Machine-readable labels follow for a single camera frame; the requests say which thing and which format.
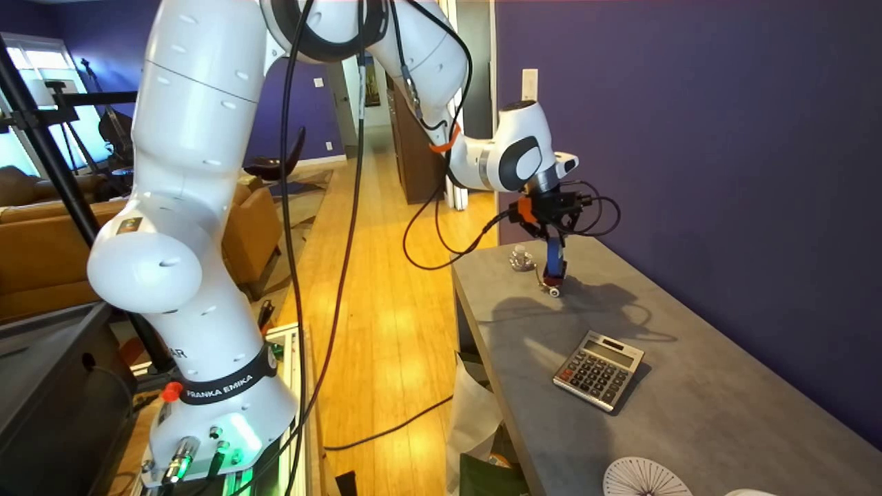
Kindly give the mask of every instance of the metal stand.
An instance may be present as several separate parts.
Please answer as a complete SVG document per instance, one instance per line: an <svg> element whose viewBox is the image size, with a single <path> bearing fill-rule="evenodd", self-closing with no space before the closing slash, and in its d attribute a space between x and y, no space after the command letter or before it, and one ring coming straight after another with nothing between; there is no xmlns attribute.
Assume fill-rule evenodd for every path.
<svg viewBox="0 0 882 496"><path fill-rule="evenodd" d="M58 144L52 140L47 124L55 124L58 118L66 118L63 111L62 113L45 113L37 108L25 80L20 78L20 68L14 67L7 42L0 35L0 90L7 94L14 116L7 118L14 126L20 126L38 163L45 166L51 182L55 184L66 211L71 215L81 237L85 239L85 246L95 242L96 232L99 232L99 220L95 217L88 200L83 197L76 174L69 171ZM165 346L158 338L158 331L143 319L131 315L139 338L143 342L143 349L150 352L153 363L158 372L169 372L173 368L171 355L165 352Z"/></svg>

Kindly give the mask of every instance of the window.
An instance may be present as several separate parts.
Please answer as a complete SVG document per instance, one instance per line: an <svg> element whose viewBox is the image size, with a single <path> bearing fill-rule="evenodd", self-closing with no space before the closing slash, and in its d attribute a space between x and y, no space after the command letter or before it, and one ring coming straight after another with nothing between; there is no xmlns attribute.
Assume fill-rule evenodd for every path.
<svg viewBox="0 0 882 496"><path fill-rule="evenodd" d="M20 68L30 96L37 98L38 111L55 111L52 87L47 82L63 82L66 94L88 94L76 60L69 57L62 38L37 38L37 35L11 35L3 32L3 42L8 47L8 56L14 67ZM88 159L78 144L83 140L92 159L102 163L111 158L111 144L99 134L99 113L95 104L81 104L78 120L71 124L52 124L51 133L66 158L69 167L85 167ZM0 134L0 158L18 158L25 174L37 174L33 159L23 159L23 152L29 152L29 144L23 144L20 133Z"/></svg>

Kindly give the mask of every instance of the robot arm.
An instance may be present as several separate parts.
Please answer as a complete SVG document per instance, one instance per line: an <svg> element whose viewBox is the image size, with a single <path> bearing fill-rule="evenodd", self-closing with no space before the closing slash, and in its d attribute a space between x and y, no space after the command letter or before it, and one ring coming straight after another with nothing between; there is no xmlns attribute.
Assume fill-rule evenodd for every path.
<svg viewBox="0 0 882 496"><path fill-rule="evenodd" d="M92 287L143 315L180 368L153 430L150 488L247 472L299 421L299 399L273 374L249 299L220 259L263 80L282 51L299 47L332 62L366 47L408 87L428 134L450 145L453 175L467 188L551 192L580 163L551 152L537 104L501 113L495 140L457 138L470 57L438 6L366 0L365 9L358 0L161 2L132 118L132 196L88 259Z"/></svg>

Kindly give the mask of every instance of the cable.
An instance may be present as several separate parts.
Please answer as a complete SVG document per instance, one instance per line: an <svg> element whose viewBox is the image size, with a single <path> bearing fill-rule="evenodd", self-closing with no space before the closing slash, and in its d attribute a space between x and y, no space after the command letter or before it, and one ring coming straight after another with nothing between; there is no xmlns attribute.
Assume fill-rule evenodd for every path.
<svg viewBox="0 0 882 496"><path fill-rule="evenodd" d="M83 62L83 71L92 78L95 87L96 87L99 94L106 94L106 87L102 87L102 82L99 82L99 73L95 73L88 57L81 57L81 62Z"/></svg>
<svg viewBox="0 0 882 496"><path fill-rule="evenodd" d="M419 270L444 270L444 268L455 265L457 259L464 259L467 254L471 254L471 250L479 246L479 239L482 239L497 222L501 222L501 220L508 217L508 211L495 215L495 217L479 228L479 233L478 233L464 250L455 250L455 254L453 254L453 259L448 259L448 262L442 262L442 265L422 265L422 262L416 262L416 259L411 255L408 237L411 237L411 228L415 228L415 222L416 222L416 217L419 217L419 211L422 211L424 206L428 206L428 203L422 203L422 206L416 210L416 215L408 220L405 233L404 233L404 254L405 254L405 259L408 259L415 268L419 268Z"/></svg>
<svg viewBox="0 0 882 496"><path fill-rule="evenodd" d="M453 113L453 126L448 130L450 133L450 140L455 140L455 124L460 120L460 113L464 113L464 104L470 98L470 90L471 90L471 50L467 47L467 42L448 24L442 22L435 14L431 14L422 2L416 0L408 0L424 20L431 20L434 24L438 24L455 45L460 45L464 56L467 56L467 82L464 82L464 96L457 102L457 111Z"/></svg>
<svg viewBox="0 0 882 496"><path fill-rule="evenodd" d="M581 188L591 191L591 192L581 192L581 196L576 192L576 196L581 197L584 206L595 203L595 217L594 217L588 226L575 228L575 233L581 233L581 237L608 237L609 232L614 232L614 228L620 226L620 217L623 217L620 203L619 203L614 197L609 197L609 196L601 196L601 191L599 191L595 184L584 182L584 178L576 182L576 184L581 184ZM612 206L614 220L612 220L608 228L594 232L594 228L603 220L603 203Z"/></svg>
<svg viewBox="0 0 882 496"><path fill-rule="evenodd" d="M438 410L438 408L448 406L450 399L453 399L453 396L444 396L442 401L434 401L434 406L422 408L419 414L415 414L411 419L405 419L405 421L401 421L401 423L395 423L395 428L390 428L390 430L372 432L372 434L358 439L358 440L350 440L350 443L326 445L326 452L347 452L347 448L365 445L365 443L371 443L371 440L386 439L386 434L391 434L391 432L401 432L401 430L405 430L408 423L419 421L422 415Z"/></svg>
<svg viewBox="0 0 882 496"><path fill-rule="evenodd" d="M411 84L415 78L411 78L411 67L408 67L408 57L405 57L405 45L404 45L404 27L401 27L401 17L397 17L397 2L390 6L391 10L391 22L395 22L395 47L397 47L397 60L404 67L404 80L405 80L405 90L411 94L411 102L415 102L415 111L416 111L416 118L424 130L438 130L444 120L435 120L435 124L428 124L424 116L422 116L422 98L419 98L419 87Z"/></svg>
<svg viewBox="0 0 882 496"><path fill-rule="evenodd" d="M296 80L296 50L288 60L288 68L285 68L285 96L282 96L282 133L278 133L278 145L282 145L282 158L288 155L288 126L289 126L289 96L293 96L293 80ZM278 171L278 191L282 191L282 226L285 226L285 250L288 250L288 272L289 272L289 284L293 284L293 291L296 291L296 308L299 308L299 361L302 367L306 363L306 346L304 346L304 332L306 332L306 324L304 324L304 291L302 291L302 272L299 272L299 255L296 255L296 242L293 242L293 211L289 211L289 191L288 191L288 174L293 167L282 166ZM299 421L304 421L310 414L304 408L304 396L306 396L306 372L302 372L302 381L299 381L299 396L302 396L302 414L299 414ZM299 443L296 443L296 458L293 458L293 476L299 474L299 463L302 463L302 434L299 434Z"/></svg>
<svg viewBox="0 0 882 496"><path fill-rule="evenodd" d="M306 24L306 17L310 17L310 9L311 9L311 0L306 2L304 9L304 17L299 22L299 32L304 29ZM310 421L311 410L314 410L314 401L321 396L321 389L328 377L328 368L332 368L332 355L335 355L335 346L337 346L337 332L340 332L340 308L342 308L342 295L346 295L346 284L347 284L347 268L350 268L350 254L354 254L354 239L355 239L355 220L358 220L358 203L361 203L361 166L365 166L365 111L358 113L358 158L355 158L355 182L354 182L354 210L350 210L350 226L347 226L347 242L346 242L346 262L342 262L342 272L340 272L340 284L337 284L337 299L335 299L335 316L332 316L332 332L328 332L328 346L326 346L326 357L322 357L322 367L321 367L321 374L317 374L317 383L314 383L314 392L311 396L306 399L306 394L302 396L302 419L299 419L299 428L289 432L289 439L278 445L278 452L285 452L293 439L299 439L299 448L296 448L296 459L293 459L293 472L289 472L289 480L288 480L288 491L293 491L296 485L296 474L299 474L299 458L302 458L302 430L304 423Z"/></svg>
<svg viewBox="0 0 882 496"><path fill-rule="evenodd" d="M442 232L442 197L435 197L435 237L442 239L442 246L444 246L450 254L464 254L464 250L453 248L453 246L448 242L444 232Z"/></svg>
<svg viewBox="0 0 882 496"><path fill-rule="evenodd" d="M467 50L467 45L464 45L460 38L457 38L457 45L464 47L464 51L467 51L467 57L470 57L470 80L467 80L467 90L464 90L464 94L470 94L470 82L471 82L471 56L470 56L470 50ZM311 408L314 408L314 401L317 401L317 396L321 396L321 389L322 389L322 383L326 383L326 377L328 377L335 344L337 344L337 335L340 335L340 308L342 308L346 282L347 282L347 272L350 272L347 265L350 265L350 254L354 254L355 220L358 220L358 203L361 203L365 94L358 96L358 104L361 104L361 113L358 113L358 158L355 158L355 182L354 182L354 210L350 210L350 228L347 228L347 242L346 242L346 265L342 265L340 284L337 284L337 299L335 299L335 316L332 316L332 335L328 335L326 357L322 357L322 367L321 367L314 392L311 392L311 396L310 396L310 401L306 401L306 408L304 408L304 414L302 414L302 421L299 421L296 432L282 443L282 448L288 448L293 439L299 439L299 443L302 443L302 439L304 439L302 430L304 430L304 423L306 423L306 419L310 419L310 414L311 414ZM442 401L435 401L435 406L431 406L431 408L422 410L419 415L435 410L435 408L444 406L444 401L450 401L450 396L442 399ZM293 491L296 474L299 474L299 472L293 468L285 494Z"/></svg>

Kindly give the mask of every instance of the gray table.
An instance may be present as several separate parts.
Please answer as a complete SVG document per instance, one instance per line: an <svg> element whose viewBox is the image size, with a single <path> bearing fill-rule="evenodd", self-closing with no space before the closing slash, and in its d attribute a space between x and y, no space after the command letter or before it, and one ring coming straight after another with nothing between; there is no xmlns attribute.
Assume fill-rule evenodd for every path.
<svg viewBox="0 0 882 496"><path fill-rule="evenodd" d="M544 246L526 242L535 259ZM533 494L601 494L619 458L672 468L696 496L880 496L882 454L595 239L568 239L563 297L517 272L508 248L453 270ZM588 331L645 349L619 414L551 383Z"/></svg>

